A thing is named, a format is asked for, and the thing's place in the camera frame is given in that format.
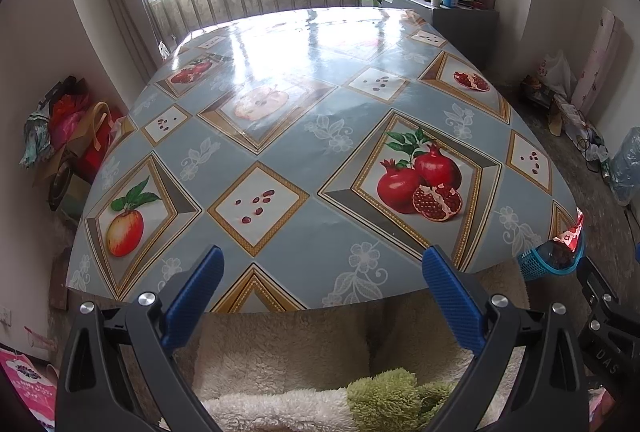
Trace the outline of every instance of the table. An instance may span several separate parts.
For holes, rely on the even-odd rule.
[[[386,8],[413,9],[425,21],[457,47],[480,70],[489,63],[498,27],[494,9],[471,9],[464,6],[434,8],[425,0],[382,0]]]
[[[66,283],[161,290],[218,245],[218,312],[424,288],[439,244],[478,271],[573,224],[510,105],[411,10],[280,12],[191,34],[154,75],[87,199]]]

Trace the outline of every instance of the apple slice illustration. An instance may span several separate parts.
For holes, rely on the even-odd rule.
[[[131,253],[142,239],[145,221],[136,208],[160,199],[153,192],[142,191],[148,181],[149,176],[129,190],[127,195],[111,202],[111,209],[114,212],[122,212],[111,221],[107,230],[107,248],[114,257],[123,257]]]

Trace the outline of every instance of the green plush fabric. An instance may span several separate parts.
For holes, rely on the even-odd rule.
[[[436,414],[451,392],[449,385],[418,385],[404,368],[362,378],[347,387],[347,402],[360,432],[414,432]]]

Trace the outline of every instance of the blue plastic basket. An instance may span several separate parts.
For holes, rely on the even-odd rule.
[[[548,273],[554,275],[569,275],[573,273],[578,267],[580,259],[584,255],[584,243],[586,238],[584,237],[584,228],[580,232],[578,238],[578,247],[575,250],[575,260],[570,268],[556,269],[549,266],[542,258],[540,254],[534,248],[528,252],[523,253],[518,257],[518,264],[520,265],[520,271],[525,281],[533,280],[545,276]]]

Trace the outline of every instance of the electrical outlet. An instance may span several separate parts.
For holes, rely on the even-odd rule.
[[[0,323],[11,326],[11,310],[0,306]]]

